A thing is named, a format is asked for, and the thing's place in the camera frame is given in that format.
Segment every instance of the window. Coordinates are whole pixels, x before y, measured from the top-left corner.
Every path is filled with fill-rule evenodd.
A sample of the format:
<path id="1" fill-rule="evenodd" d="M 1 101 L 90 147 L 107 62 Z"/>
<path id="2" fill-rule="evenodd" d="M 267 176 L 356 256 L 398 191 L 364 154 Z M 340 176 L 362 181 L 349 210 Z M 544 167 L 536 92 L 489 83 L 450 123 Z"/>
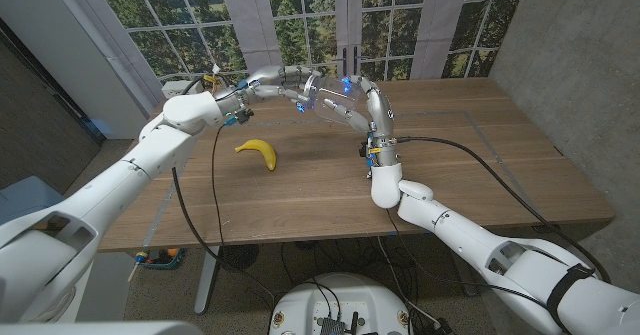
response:
<path id="1" fill-rule="evenodd" d="M 286 65 L 337 74 L 335 0 L 269 0 Z"/>
<path id="2" fill-rule="evenodd" d="M 520 0 L 464 0 L 443 78 L 489 75 Z"/>
<path id="3" fill-rule="evenodd" d="M 424 0 L 362 0 L 360 73 L 373 80 L 406 80 Z"/>
<path id="4" fill-rule="evenodd" d="M 246 64 L 224 0 L 106 0 L 158 79 L 209 72 L 233 80 Z"/>

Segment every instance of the black cable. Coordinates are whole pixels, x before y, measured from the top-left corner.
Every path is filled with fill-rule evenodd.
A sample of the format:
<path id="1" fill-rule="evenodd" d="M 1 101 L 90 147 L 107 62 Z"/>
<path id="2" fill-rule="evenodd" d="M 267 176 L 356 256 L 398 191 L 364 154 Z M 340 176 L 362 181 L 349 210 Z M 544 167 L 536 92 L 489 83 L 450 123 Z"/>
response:
<path id="1" fill-rule="evenodd" d="M 329 289 L 327 286 L 324 286 L 322 284 L 320 284 L 317 281 L 304 281 L 303 284 L 316 284 L 317 286 L 322 286 L 323 288 L 329 290 L 329 292 L 331 293 L 331 295 L 333 295 L 334 298 L 336 298 L 336 302 L 338 303 L 338 316 L 336 317 L 337 321 L 340 321 L 340 317 L 342 317 L 342 309 L 340 308 L 340 300 L 338 300 L 338 296 L 336 296 L 336 293 L 333 292 L 333 290 Z"/>
<path id="2" fill-rule="evenodd" d="M 502 290 L 514 295 L 518 295 L 521 296 L 529 301 L 532 301 L 536 304 L 538 304 L 539 306 L 541 306 L 543 309 L 547 309 L 547 305 L 545 303 L 543 303 L 542 301 L 531 297 L 529 295 L 523 294 L 521 292 L 512 290 L 512 289 L 508 289 L 508 288 L 504 288 L 501 286 L 496 286 L 496 285 L 491 285 L 491 284 L 483 284 L 483 283 L 472 283 L 472 282 L 466 282 L 466 281 L 458 281 L 458 280 L 450 280 L 450 279 L 443 279 L 440 277 L 437 277 L 433 274 L 431 274 L 430 272 L 428 272 L 427 270 L 425 270 L 425 268 L 422 266 L 422 264 L 420 264 L 418 262 L 418 260 L 416 260 L 416 258 L 413 256 L 413 254 L 411 253 L 411 251 L 409 251 L 409 247 L 407 246 L 407 244 L 405 244 L 404 239 L 402 238 L 403 236 L 400 234 L 400 230 L 398 230 L 398 227 L 396 226 L 395 221 L 393 221 L 393 219 L 391 218 L 391 213 L 389 212 L 389 209 L 385 209 L 387 211 L 387 215 L 389 215 L 389 220 L 391 221 L 391 224 L 393 224 L 393 227 L 396 229 L 396 233 L 398 234 L 398 238 L 400 239 L 400 242 L 402 242 L 402 246 L 404 246 L 405 250 L 407 250 L 407 254 L 409 254 L 409 256 L 411 256 L 411 258 L 413 259 L 413 261 L 415 262 L 415 264 L 420 268 L 420 270 L 422 270 L 422 272 L 427 275 L 428 277 L 440 281 L 440 282 L 445 282 L 445 283 L 450 283 L 450 284 L 462 284 L 462 285 L 474 285 L 474 286 L 484 286 L 484 287 L 490 287 L 492 289 L 496 289 L 496 290 Z"/>
<path id="3" fill-rule="evenodd" d="M 482 158 L 480 156 L 478 156 L 478 154 L 473 152 L 471 149 L 467 148 L 464 145 L 458 144 L 458 143 L 456 143 L 454 141 L 445 140 L 445 139 L 439 139 L 439 138 L 432 138 L 432 137 L 405 136 L 405 137 L 400 137 L 397 140 L 398 140 L 398 143 L 408 142 L 408 141 L 411 141 L 411 140 L 422 140 L 422 141 L 437 142 L 437 143 L 441 143 L 441 144 L 446 144 L 446 145 L 451 145 L 451 146 L 457 147 L 458 149 L 463 150 L 467 154 L 471 155 L 474 159 L 476 159 L 500 183 L 500 185 L 502 185 L 502 187 L 505 190 L 507 190 L 507 192 L 509 194 L 511 194 L 511 196 L 513 196 L 514 199 L 516 199 L 536 219 L 538 219 L 541 223 L 546 225 L 549 228 L 549 230 L 554 232 L 556 235 L 560 236 L 562 239 L 564 239 L 566 242 L 568 242 L 571 246 L 575 247 L 578 251 L 580 251 L 580 253 L 582 253 L 582 255 L 584 255 L 587 259 L 589 259 L 589 261 L 591 261 L 591 263 L 595 266 L 595 268 L 598 269 L 598 272 L 600 273 L 600 276 L 602 277 L 602 281 L 604 281 L 604 282 L 606 282 L 608 284 L 611 283 L 611 278 L 609 277 L 609 274 L 607 273 L 607 270 L 604 268 L 604 266 L 602 266 L 602 264 L 598 261 L 598 259 L 596 259 L 593 255 L 591 255 L 591 253 L 589 251 L 587 251 L 587 249 L 583 248 L 582 245 L 578 244 L 578 242 L 576 242 L 575 240 L 573 240 L 572 238 L 567 236 L 561 230 L 559 230 L 556 227 L 554 227 L 553 225 L 551 225 L 551 223 L 549 223 L 549 221 L 547 221 L 547 219 L 545 219 L 542 215 L 540 215 L 534 208 L 532 208 L 526 201 L 524 201 L 524 199 L 522 199 L 520 197 L 520 195 L 518 195 L 515 191 L 513 191 L 513 189 L 511 189 L 511 187 L 509 187 L 509 185 L 507 185 L 507 183 L 504 182 L 504 180 L 502 180 L 500 175 L 498 175 L 484 160 L 482 160 Z"/>
<path id="4" fill-rule="evenodd" d="M 229 87 L 229 85 L 231 85 L 231 82 L 229 81 L 229 78 L 226 77 L 224 74 L 215 74 L 215 76 L 219 76 L 222 81 L 224 82 L 224 86 Z"/>
<path id="5" fill-rule="evenodd" d="M 178 195 L 178 202 L 180 202 L 180 208 L 182 209 L 182 214 L 184 215 L 184 219 L 187 221 L 187 225 L 189 225 L 189 229 L 191 229 L 191 232 L 193 233 L 193 236 L 195 236 L 195 238 L 198 240 L 200 245 L 204 248 L 204 250 L 209 255 L 211 255 L 212 258 L 214 258 L 217 261 L 219 261 L 220 263 L 228 266 L 229 268 L 244 274 L 245 276 L 247 276 L 250 279 L 252 279 L 253 281 L 255 281 L 258 285 L 260 285 L 262 290 L 264 290 L 267 294 L 269 294 L 269 296 L 271 296 L 271 302 L 272 302 L 273 306 L 275 307 L 275 296 L 273 295 L 273 293 L 266 286 L 264 286 L 260 282 L 260 280 L 256 279 L 255 277 L 253 277 L 248 272 L 246 272 L 244 270 L 241 270 L 241 269 L 238 269 L 234 265 L 226 262 L 221 257 L 219 257 L 216 253 L 214 253 L 211 249 L 209 249 L 209 246 L 207 246 L 207 244 L 204 242 L 204 240 L 202 239 L 202 237 L 200 236 L 200 234 L 198 233 L 196 228 L 193 226 L 193 223 L 191 222 L 191 218 L 189 217 L 189 214 L 187 213 L 187 207 L 185 206 L 184 199 L 182 198 L 182 191 L 180 191 L 180 183 L 178 181 L 178 173 L 177 173 L 175 167 L 171 168 L 171 173 L 173 174 L 173 184 L 174 184 L 174 186 L 176 188 L 176 194 Z"/>
<path id="6" fill-rule="evenodd" d="M 282 261 L 282 266 L 284 267 L 284 271 L 287 273 L 289 282 L 291 283 L 291 286 L 293 286 L 295 285 L 293 281 L 293 276 L 291 276 L 291 273 L 289 272 L 289 268 L 287 268 L 287 263 L 284 261 L 284 244 L 286 243 L 282 243 L 282 245 L 280 246 L 280 260 Z"/>
<path id="7" fill-rule="evenodd" d="M 316 277 L 312 276 L 311 277 L 313 279 L 313 282 L 316 283 L 316 287 L 318 288 L 318 291 L 320 291 L 320 294 L 322 294 L 322 297 L 324 297 L 324 301 L 327 302 L 327 307 L 329 308 L 329 315 L 327 315 L 327 317 L 329 319 L 331 319 L 331 304 L 329 304 L 329 299 L 327 299 L 327 295 L 324 294 L 324 291 L 322 291 L 322 289 L 320 288 L 320 285 L 318 284 L 318 282 L 316 281 Z"/>
<path id="8" fill-rule="evenodd" d="M 216 132 L 216 138 L 213 140 L 213 150 L 211 151 L 211 189 L 213 190 L 213 201 L 216 203 L 216 213 L 218 214 L 218 230 L 220 231 L 220 242 L 222 246 L 224 246 L 224 238 L 222 237 L 222 220 L 220 219 L 220 206 L 218 206 L 218 197 L 216 196 L 216 181 L 213 176 L 213 169 L 215 166 L 215 157 L 216 157 L 216 145 L 218 145 L 218 137 L 220 136 L 220 130 L 225 127 L 224 124 L 218 128 L 218 132 Z"/>
<path id="9" fill-rule="evenodd" d="M 187 95 L 187 93 L 189 92 L 189 90 L 191 90 L 193 85 L 197 84 L 198 81 L 201 81 L 202 79 L 204 79 L 204 75 L 196 76 L 193 80 L 191 80 L 189 85 L 187 85 L 187 87 L 184 88 L 184 90 L 182 91 L 182 95 Z"/>

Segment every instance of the wire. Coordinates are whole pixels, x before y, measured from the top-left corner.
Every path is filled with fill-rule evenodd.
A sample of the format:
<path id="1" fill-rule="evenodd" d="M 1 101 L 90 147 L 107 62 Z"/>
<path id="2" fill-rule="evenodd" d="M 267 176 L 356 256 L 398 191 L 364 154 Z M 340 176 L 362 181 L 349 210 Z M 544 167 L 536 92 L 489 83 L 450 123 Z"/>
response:
<path id="1" fill-rule="evenodd" d="M 204 242 L 204 240 L 202 240 L 202 237 L 200 236 L 200 234 L 198 233 L 198 231 L 196 230 L 196 228 L 193 226 L 193 222 L 191 222 L 191 218 L 189 217 L 189 213 L 187 212 L 187 207 L 184 204 L 184 199 L 182 198 L 182 191 L 180 191 L 180 182 L 178 181 L 178 173 L 176 171 L 176 168 L 173 167 L 171 168 L 171 173 L 173 174 L 173 184 L 176 188 L 176 194 L 178 195 L 178 202 L 180 202 L 180 208 L 182 209 L 182 214 L 184 215 L 184 219 L 187 221 L 187 225 L 189 225 L 189 229 L 191 229 L 191 232 L 193 233 L 193 236 L 196 237 L 196 239 L 198 240 L 198 242 L 200 243 L 200 245 L 204 248 L 204 250 L 214 259 L 216 259 L 217 261 L 219 261 L 220 263 L 230 267 L 231 269 L 238 271 L 242 274 L 244 274 L 245 276 L 247 276 L 248 278 L 252 279 L 253 281 L 255 281 L 261 288 L 262 290 L 264 290 L 267 294 L 269 294 L 269 296 L 271 296 L 271 303 L 273 304 L 273 306 L 275 307 L 275 296 L 273 295 L 273 293 L 266 287 L 264 286 L 260 280 L 256 279 L 254 276 L 252 276 L 251 274 L 249 274 L 248 272 L 238 269 L 237 267 L 235 267 L 234 265 L 226 262 L 225 260 L 223 260 L 221 257 L 219 257 L 216 253 L 214 253 L 209 246 L 207 246 L 207 244 Z"/>
<path id="2" fill-rule="evenodd" d="M 216 213 L 218 214 L 218 230 L 220 231 L 220 242 L 222 246 L 224 246 L 224 238 L 222 237 L 222 220 L 220 219 L 220 207 L 218 206 L 218 197 L 216 196 L 216 181 L 213 176 L 213 169 L 215 166 L 215 157 L 216 157 L 216 145 L 218 144 L 218 137 L 220 136 L 220 130 L 225 127 L 224 124 L 218 128 L 218 132 L 216 132 L 215 140 L 213 140 L 213 150 L 211 151 L 211 189 L 213 190 L 213 201 L 216 204 Z"/>
<path id="3" fill-rule="evenodd" d="M 204 75 L 196 76 L 196 78 L 191 80 L 189 85 L 187 85 L 187 87 L 184 88 L 184 90 L 182 91 L 182 95 L 187 95 L 187 93 L 189 92 L 189 90 L 191 90 L 193 85 L 197 84 L 198 81 L 202 81 L 202 79 L 204 79 Z"/>
<path id="4" fill-rule="evenodd" d="M 338 300 L 338 296 L 336 296 L 336 293 L 333 292 L 333 290 L 329 289 L 327 286 L 324 286 L 322 284 L 320 284 L 317 281 L 304 281 L 302 282 L 303 284 L 316 284 L 317 286 L 321 286 L 327 290 L 329 290 L 329 292 L 331 293 L 331 295 L 333 295 L 334 298 L 336 298 L 336 302 L 338 303 L 338 316 L 336 317 L 336 321 L 340 321 L 340 317 L 342 317 L 342 309 L 340 308 L 340 300 Z"/>
<path id="5" fill-rule="evenodd" d="M 547 305 L 545 303 L 543 303 L 542 301 L 531 297 L 529 295 L 523 294 L 521 292 L 509 289 L 509 288 L 504 288 L 502 286 L 496 286 L 496 285 L 491 285 L 491 284 L 483 284 L 483 283 L 472 283 L 472 282 L 466 282 L 466 281 L 457 281 L 457 280 L 450 280 L 450 279 L 443 279 L 440 277 L 437 277 L 433 274 L 431 274 L 430 272 L 428 272 L 423 266 L 422 264 L 420 264 L 418 262 L 418 260 L 416 260 L 416 258 L 413 256 L 413 254 L 411 253 L 411 251 L 409 251 L 409 247 L 407 246 L 407 244 L 405 244 L 403 236 L 400 235 L 400 230 L 398 230 L 398 227 L 396 226 L 395 221 L 393 221 L 393 219 L 391 218 L 391 213 L 389 212 L 389 209 L 385 209 L 387 211 L 387 215 L 389 216 L 389 220 L 391 221 L 391 224 L 393 224 L 394 229 L 396 230 L 396 233 L 398 234 L 398 238 L 400 239 L 400 242 L 402 242 L 402 246 L 404 246 L 405 250 L 407 251 L 407 254 L 409 254 L 409 256 L 413 259 L 413 261 L 416 263 L 416 265 L 418 266 L 418 268 L 420 268 L 420 270 L 422 270 L 422 272 L 429 276 L 430 278 L 437 280 L 437 281 L 441 281 L 441 282 L 445 282 L 445 283 L 450 283 L 450 284 L 462 284 L 462 285 L 474 285 L 474 286 L 484 286 L 484 287 L 490 287 L 492 289 L 496 289 L 496 290 L 502 290 L 514 295 L 518 295 L 521 296 L 529 301 L 532 301 L 538 305 L 540 305 L 543 309 L 547 310 Z"/>
<path id="6" fill-rule="evenodd" d="M 400 292 L 400 295 L 402 295 L 402 297 L 404 298 L 404 301 L 411 305 L 414 309 L 418 310 L 422 315 L 428 317 L 429 319 L 431 319 L 431 321 L 433 321 L 436 324 L 436 329 L 440 328 L 440 322 L 438 320 L 436 320 L 436 318 L 434 318 L 433 316 L 431 316 L 430 314 L 426 313 L 425 311 L 423 311 L 422 309 L 420 309 L 416 304 L 412 303 L 411 300 L 409 300 L 409 298 L 404 294 L 404 292 L 402 292 L 402 288 L 400 287 L 400 282 L 398 282 L 398 277 L 396 276 L 396 271 L 393 270 L 393 266 L 391 265 L 391 262 L 389 261 L 389 256 L 387 255 L 387 252 L 384 250 L 384 246 L 382 246 L 382 241 L 380 240 L 380 237 L 378 236 L 378 244 L 380 245 L 380 250 L 382 250 L 382 253 L 384 254 L 384 258 L 387 260 L 387 264 L 389 264 L 389 269 L 391 269 L 391 273 L 393 274 L 393 280 L 395 280 L 396 285 L 398 286 L 398 291 Z"/>
<path id="7" fill-rule="evenodd" d="M 549 223 L 549 221 L 547 221 L 547 219 L 545 219 L 542 215 L 540 215 L 534 208 L 532 208 L 526 201 L 524 201 L 524 199 L 522 199 L 520 197 L 520 195 L 518 195 L 515 191 L 513 191 L 513 189 L 511 189 L 511 187 L 509 187 L 509 185 L 507 185 L 507 183 L 504 182 L 504 180 L 502 180 L 500 175 L 498 175 L 484 160 L 482 160 L 482 158 L 480 156 L 478 156 L 478 154 L 473 152 L 471 149 L 467 148 L 464 145 L 458 144 L 458 143 L 450 141 L 450 140 L 432 138 L 432 137 L 405 136 L 405 137 L 400 137 L 397 140 L 398 140 L 398 143 L 408 142 L 408 141 L 411 141 L 411 140 L 422 140 L 422 141 L 437 142 L 437 143 L 441 143 L 441 144 L 446 144 L 446 145 L 457 147 L 458 149 L 463 150 L 467 154 L 471 155 L 474 159 L 476 159 L 498 181 L 498 183 L 500 183 L 500 185 L 502 185 L 502 187 L 505 190 L 507 190 L 507 192 L 509 194 L 511 194 L 511 196 L 513 196 L 514 199 L 516 199 L 536 219 L 538 219 L 541 223 L 546 225 L 549 228 L 549 230 L 554 232 L 556 235 L 560 236 L 562 239 L 564 239 L 566 242 L 568 242 L 571 246 L 575 247 L 578 251 L 580 251 L 580 253 L 582 253 L 582 255 L 584 255 L 587 259 L 589 259 L 589 261 L 591 261 L 591 263 L 595 266 L 595 268 L 598 269 L 598 272 L 600 273 L 600 276 L 602 277 L 602 281 L 604 281 L 604 282 L 606 282 L 608 284 L 611 283 L 611 278 L 609 277 L 609 273 L 607 273 L 607 270 L 604 268 L 604 266 L 602 266 L 602 264 L 598 261 L 598 259 L 596 259 L 593 255 L 591 255 L 591 253 L 589 251 L 587 251 L 587 249 L 583 248 L 582 245 L 578 244 L 575 240 L 570 238 L 568 235 L 566 235 L 560 229 L 554 227 L 551 223 Z"/>
<path id="8" fill-rule="evenodd" d="M 226 77 L 224 74 L 218 73 L 218 74 L 215 74 L 215 76 L 219 76 L 222 79 L 222 81 L 224 82 L 224 86 L 229 87 L 229 85 L 231 85 L 229 78 Z"/>
<path id="9" fill-rule="evenodd" d="M 329 304 L 329 299 L 327 299 L 327 295 L 325 295 L 325 294 L 324 294 L 324 291 L 322 291 L 322 289 L 320 288 L 320 285 L 319 285 L 319 284 L 318 284 L 318 282 L 316 281 L 316 277 L 315 277 L 315 276 L 312 276 L 311 278 L 313 279 L 313 282 L 314 282 L 314 283 L 316 283 L 316 287 L 318 288 L 318 291 L 320 291 L 320 293 L 321 293 L 321 294 L 322 294 L 322 296 L 324 297 L 324 301 L 326 301 L 326 302 L 327 302 L 327 307 L 329 308 L 329 315 L 327 315 L 327 317 L 328 317 L 329 319 L 331 319 L 331 304 Z"/>
<path id="10" fill-rule="evenodd" d="M 291 273 L 289 272 L 289 268 L 287 268 L 287 263 L 284 261 L 284 244 L 286 243 L 282 243 L 282 245 L 280 246 L 280 260 L 282 261 L 282 266 L 284 267 L 284 271 L 287 273 L 289 282 L 291 283 L 291 286 L 293 286 L 295 284 L 293 281 L 293 276 L 291 276 Z"/>

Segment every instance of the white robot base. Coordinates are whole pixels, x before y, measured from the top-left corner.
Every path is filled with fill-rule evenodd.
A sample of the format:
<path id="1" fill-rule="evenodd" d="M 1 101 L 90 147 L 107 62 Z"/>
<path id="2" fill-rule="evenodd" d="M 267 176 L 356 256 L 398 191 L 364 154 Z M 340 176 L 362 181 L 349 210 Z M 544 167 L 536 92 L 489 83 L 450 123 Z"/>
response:
<path id="1" fill-rule="evenodd" d="M 320 286 L 331 307 L 329 317 L 327 300 L 318 286 L 305 282 L 278 302 L 269 334 L 345 334 L 356 327 L 358 334 L 408 334 L 407 307 L 385 286 L 350 273 L 323 274 L 315 281 L 335 293 L 340 301 L 340 318 L 337 319 L 338 302 L 331 292 Z"/>

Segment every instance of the black strap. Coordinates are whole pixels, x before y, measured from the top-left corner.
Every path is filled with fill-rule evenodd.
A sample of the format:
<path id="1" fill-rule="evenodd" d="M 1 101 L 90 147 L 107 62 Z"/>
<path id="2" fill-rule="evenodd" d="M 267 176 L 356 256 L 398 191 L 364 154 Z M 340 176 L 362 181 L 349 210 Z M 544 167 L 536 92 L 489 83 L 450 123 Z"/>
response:
<path id="1" fill-rule="evenodd" d="M 564 294 L 571 289 L 576 281 L 590 277 L 595 271 L 595 269 L 588 269 L 581 264 L 576 264 L 570 267 L 567 270 L 567 274 L 558 281 L 551 291 L 549 299 L 547 299 L 547 310 L 549 311 L 549 314 L 551 314 L 551 317 L 555 320 L 556 324 L 558 324 L 558 326 L 560 326 L 560 328 L 566 333 L 569 333 L 569 331 L 564 327 L 562 321 L 560 321 L 560 316 L 558 316 L 558 305 L 560 305 L 560 301 L 562 301 Z"/>

